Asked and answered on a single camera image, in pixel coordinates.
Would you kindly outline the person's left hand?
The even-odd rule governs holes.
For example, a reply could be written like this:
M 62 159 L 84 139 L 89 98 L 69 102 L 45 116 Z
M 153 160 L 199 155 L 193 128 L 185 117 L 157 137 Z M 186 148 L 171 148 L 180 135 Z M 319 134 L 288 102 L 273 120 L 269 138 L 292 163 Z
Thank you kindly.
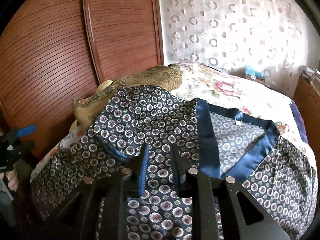
M 17 171 L 15 169 L 13 169 L 10 172 L 7 173 L 1 173 L 0 174 L 0 179 L 3 179 L 4 177 L 7 178 L 8 183 L 7 183 L 7 188 L 10 191 L 16 192 L 18 189 L 18 178 L 17 178 Z

